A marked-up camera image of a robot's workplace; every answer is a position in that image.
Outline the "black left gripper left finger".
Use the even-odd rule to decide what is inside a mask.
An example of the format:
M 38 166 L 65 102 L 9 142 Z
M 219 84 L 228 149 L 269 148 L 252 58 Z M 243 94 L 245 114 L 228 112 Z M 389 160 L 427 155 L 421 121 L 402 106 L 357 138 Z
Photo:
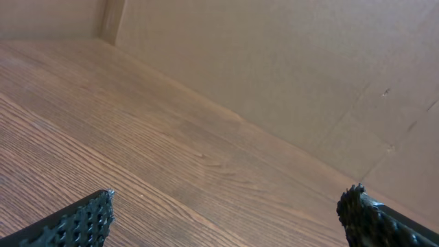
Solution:
M 102 247 L 114 222 L 111 189 L 98 190 L 1 238 L 3 247 Z

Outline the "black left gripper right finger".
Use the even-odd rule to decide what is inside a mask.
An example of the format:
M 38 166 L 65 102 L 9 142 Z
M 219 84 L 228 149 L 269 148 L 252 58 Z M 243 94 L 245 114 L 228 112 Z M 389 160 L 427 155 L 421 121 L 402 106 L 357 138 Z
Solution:
M 438 234 L 353 185 L 336 209 L 350 247 L 438 247 Z

